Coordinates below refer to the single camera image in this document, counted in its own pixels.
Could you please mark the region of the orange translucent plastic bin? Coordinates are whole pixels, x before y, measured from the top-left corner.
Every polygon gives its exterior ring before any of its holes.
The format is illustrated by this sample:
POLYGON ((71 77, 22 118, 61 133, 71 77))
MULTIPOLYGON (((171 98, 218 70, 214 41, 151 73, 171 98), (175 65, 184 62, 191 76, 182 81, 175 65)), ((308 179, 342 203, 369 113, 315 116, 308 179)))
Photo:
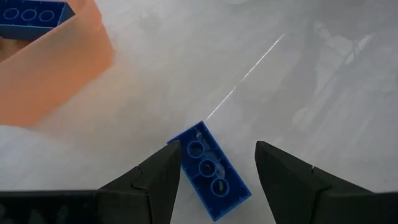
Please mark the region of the orange translucent plastic bin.
POLYGON ((65 0, 75 15, 0 62, 0 124, 33 126, 113 63, 95 0, 65 0))

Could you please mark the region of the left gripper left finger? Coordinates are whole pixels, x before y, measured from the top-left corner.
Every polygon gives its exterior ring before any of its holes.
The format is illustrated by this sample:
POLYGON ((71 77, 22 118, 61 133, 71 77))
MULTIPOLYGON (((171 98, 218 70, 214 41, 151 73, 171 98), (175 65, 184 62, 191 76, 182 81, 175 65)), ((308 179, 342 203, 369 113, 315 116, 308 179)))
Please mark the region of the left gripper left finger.
POLYGON ((100 188, 102 224, 170 224, 182 161, 172 141, 138 166, 100 188))

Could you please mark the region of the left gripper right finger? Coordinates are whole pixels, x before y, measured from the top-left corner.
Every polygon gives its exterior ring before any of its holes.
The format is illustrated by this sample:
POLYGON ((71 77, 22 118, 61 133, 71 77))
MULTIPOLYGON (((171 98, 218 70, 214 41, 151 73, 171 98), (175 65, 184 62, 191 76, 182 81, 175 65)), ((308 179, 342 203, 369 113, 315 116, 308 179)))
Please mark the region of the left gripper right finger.
POLYGON ((256 142, 254 158, 276 224, 311 224, 320 195, 328 190, 369 192, 265 141, 256 142))

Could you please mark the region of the blue toy brick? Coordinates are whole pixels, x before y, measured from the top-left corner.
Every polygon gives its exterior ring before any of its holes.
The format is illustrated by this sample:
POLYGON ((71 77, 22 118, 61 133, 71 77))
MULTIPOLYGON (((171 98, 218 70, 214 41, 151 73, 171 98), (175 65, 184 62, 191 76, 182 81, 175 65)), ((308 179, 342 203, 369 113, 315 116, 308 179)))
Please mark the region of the blue toy brick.
POLYGON ((74 15, 63 1, 0 0, 0 37, 34 41, 74 15))
POLYGON ((203 121, 168 141, 179 141, 181 168, 213 221, 219 220, 251 196, 203 121))

